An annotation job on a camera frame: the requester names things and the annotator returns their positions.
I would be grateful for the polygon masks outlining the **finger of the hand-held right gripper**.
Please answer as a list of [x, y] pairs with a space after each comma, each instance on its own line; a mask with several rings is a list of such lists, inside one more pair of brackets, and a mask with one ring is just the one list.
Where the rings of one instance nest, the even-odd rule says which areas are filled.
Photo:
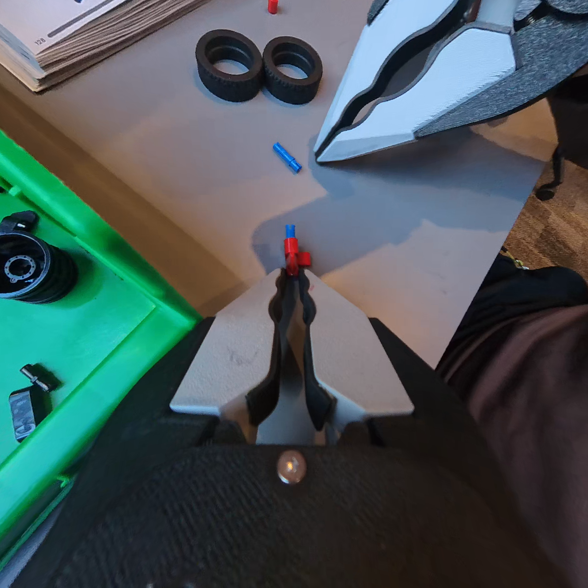
[[459, 24], [459, 1], [373, 1], [314, 149], [325, 150], [405, 64]]
[[358, 122], [338, 131], [316, 155], [320, 164], [353, 159], [416, 140], [418, 130], [516, 68], [511, 36], [469, 27], [437, 49], [404, 89], [378, 99]]

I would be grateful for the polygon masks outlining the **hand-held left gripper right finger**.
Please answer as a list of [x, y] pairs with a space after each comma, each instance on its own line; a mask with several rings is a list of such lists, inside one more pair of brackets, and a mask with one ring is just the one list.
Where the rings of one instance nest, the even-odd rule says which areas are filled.
[[305, 400], [317, 431], [414, 411], [366, 314], [311, 271], [299, 274]]

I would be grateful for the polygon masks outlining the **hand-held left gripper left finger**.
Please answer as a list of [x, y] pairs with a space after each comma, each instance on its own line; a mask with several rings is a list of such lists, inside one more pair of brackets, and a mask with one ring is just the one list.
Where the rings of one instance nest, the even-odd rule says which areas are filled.
[[259, 425], [279, 400], [285, 269], [219, 311], [170, 402], [176, 413]]

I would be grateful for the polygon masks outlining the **blue connector pin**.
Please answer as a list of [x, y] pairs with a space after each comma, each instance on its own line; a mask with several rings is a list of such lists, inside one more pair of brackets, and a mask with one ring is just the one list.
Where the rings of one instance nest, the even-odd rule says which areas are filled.
[[302, 166], [298, 160], [279, 142], [274, 143], [272, 149], [294, 174], [298, 174], [302, 170]]

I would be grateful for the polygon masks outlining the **red beam assembly blue pins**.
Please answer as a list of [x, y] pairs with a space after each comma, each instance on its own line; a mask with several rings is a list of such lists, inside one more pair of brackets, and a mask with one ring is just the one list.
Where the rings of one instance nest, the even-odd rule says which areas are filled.
[[296, 237], [296, 226], [287, 224], [285, 226], [284, 256], [285, 270], [289, 277], [298, 278], [301, 269], [307, 269], [312, 266], [312, 256], [310, 252], [299, 249], [299, 241]]

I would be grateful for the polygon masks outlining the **black rubber tyre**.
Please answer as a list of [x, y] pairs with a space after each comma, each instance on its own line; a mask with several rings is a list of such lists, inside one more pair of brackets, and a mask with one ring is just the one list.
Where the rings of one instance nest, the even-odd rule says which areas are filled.
[[[304, 105], [316, 96], [323, 67], [316, 50], [304, 40], [278, 36], [270, 40], [262, 53], [265, 87], [276, 99], [290, 105]], [[291, 65], [305, 77], [294, 78], [279, 67]]]
[[[202, 35], [195, 47], [198, 75], [202, 84], [216, 97], [229, 102], [246, 102], [261, 90], [264, 81], [262, 55], [245, 35], [216, 29]], [[234, 61], [246, 72], [231, 74], [217, 68], [221, 61]]]

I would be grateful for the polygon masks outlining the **black office chair base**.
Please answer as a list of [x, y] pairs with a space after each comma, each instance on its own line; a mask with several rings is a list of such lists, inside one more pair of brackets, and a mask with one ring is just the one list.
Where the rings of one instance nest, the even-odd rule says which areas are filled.
[[587, 75], [571, 77], [548, 97], [558, 144], [552, 155], [553, 179], [534, 191], [540, 201], [555, 196], [563, 181], [564, 161], [587, 169]]

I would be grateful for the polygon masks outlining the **green plastic bin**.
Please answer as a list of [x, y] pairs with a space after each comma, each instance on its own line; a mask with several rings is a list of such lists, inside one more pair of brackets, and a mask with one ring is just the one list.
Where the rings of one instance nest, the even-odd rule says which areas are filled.
[[[1, 567], [72, 484], [75, 462], [114, 408], [200, 317], [90, 206], [1, 133], [1, 220], [32, 210], [33, 236], [69, 253], [77, 283], [62, 299], [1, 299]], [[62, 386], [48, 416], [15, 440], [9, 395], [41, 364]]]

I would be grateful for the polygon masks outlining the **black toy wheel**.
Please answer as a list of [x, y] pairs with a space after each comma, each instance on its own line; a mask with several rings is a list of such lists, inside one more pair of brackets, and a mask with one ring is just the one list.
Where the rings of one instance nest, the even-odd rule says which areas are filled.
[[71, 255], [30, 233], [1, 233], [1, 299], [54, 303], [77, 283]]

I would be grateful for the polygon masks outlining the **grey black toy piece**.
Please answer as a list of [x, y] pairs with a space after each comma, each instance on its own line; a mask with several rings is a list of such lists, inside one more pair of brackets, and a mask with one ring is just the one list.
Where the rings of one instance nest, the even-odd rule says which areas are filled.
[[12, 392], [8, 400], [14, 437], [21, 443], [48, 416], [50, 397], [42, 388], [32, 385]]

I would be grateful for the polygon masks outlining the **small black toy part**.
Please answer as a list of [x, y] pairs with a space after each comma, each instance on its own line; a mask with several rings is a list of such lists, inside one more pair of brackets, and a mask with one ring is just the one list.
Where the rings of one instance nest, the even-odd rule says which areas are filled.
[[38, 225], [39, 215], [32, 210], [15, 212], [1, 221], [1, 233], [32, 232]]

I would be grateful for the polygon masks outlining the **open instruction booklet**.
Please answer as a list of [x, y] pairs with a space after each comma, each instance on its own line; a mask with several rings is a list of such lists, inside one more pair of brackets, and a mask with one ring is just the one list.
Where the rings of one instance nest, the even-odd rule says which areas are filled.
[[38, 93], [207, 1], [1, 1], [1, 66]]

